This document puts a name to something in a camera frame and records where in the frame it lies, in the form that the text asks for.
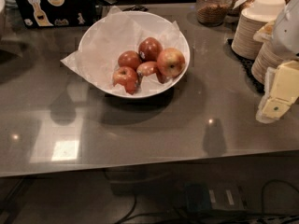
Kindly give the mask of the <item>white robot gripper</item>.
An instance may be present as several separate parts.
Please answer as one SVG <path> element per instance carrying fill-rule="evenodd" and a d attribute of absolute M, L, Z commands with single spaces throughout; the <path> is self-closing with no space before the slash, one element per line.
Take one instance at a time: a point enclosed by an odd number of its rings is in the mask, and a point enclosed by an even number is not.
<path fill-rule="evenodd" d="M 299 0 L 290 0 L 278 14 L 272 45 L 275 53 L 282 58 L 299 58 Z M 280 120 L 298 98 L 299 62 L 288 61 L 277 68 L 268 67 L 264 96 L 258 105 L 256 119 L 265 124 Z"/>

